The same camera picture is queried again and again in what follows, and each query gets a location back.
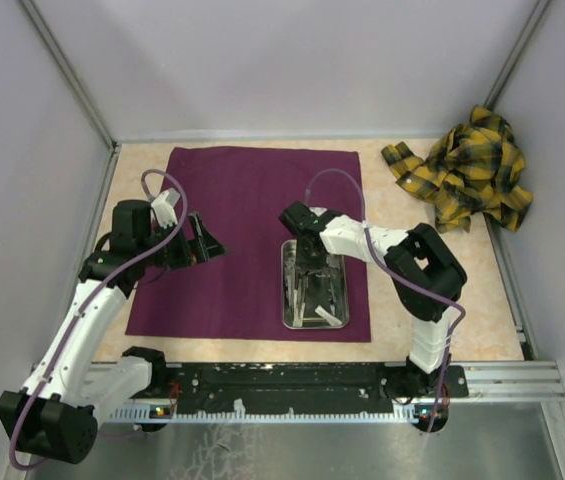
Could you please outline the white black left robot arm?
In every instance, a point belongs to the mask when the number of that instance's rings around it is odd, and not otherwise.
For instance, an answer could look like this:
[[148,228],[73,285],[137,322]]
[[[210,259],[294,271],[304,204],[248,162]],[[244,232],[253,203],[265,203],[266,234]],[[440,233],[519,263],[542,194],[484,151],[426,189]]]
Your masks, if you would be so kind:
[[186,237],[169,200],[124,200],[112,226],[84,260],[66,317],[42,360],[17,391],[0,396],[0,421],[11,465],[26,470],[19,452],[77,464],[99,428],[137,394],[156,397],[170,384],[163,352],[130,347],[92,384],[85,382],[109,325],[150,268],[177,270],[225,254],[200,215],[183,211]]

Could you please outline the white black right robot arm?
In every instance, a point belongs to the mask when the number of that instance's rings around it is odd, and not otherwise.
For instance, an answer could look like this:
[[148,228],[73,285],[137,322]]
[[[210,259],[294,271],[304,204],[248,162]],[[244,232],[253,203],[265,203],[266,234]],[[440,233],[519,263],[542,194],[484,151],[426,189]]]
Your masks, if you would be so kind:
[[391,278],[411,315],[411,346],[404,367],[387,379],[387,396],[434,395],[449,361],[451,313],[467,274],[436,230],[420,223],[410,230],[372,226],[331,209],[296,201],[279,216],[295,239],[295,256],[283,263],[284,300],[294,328],[306,315],[331,328],[344,323],[347,258],[374,264]]

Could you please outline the steel instrument tray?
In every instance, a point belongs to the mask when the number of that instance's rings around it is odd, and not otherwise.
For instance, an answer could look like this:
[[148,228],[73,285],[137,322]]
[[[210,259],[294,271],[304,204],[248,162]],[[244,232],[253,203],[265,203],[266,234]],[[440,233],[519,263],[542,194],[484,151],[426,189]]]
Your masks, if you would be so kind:
[[317,270],[302,271],[294,239],[281,247],[282,323],[291,330],[341,329],[350,320],[342,256],[327,255]]

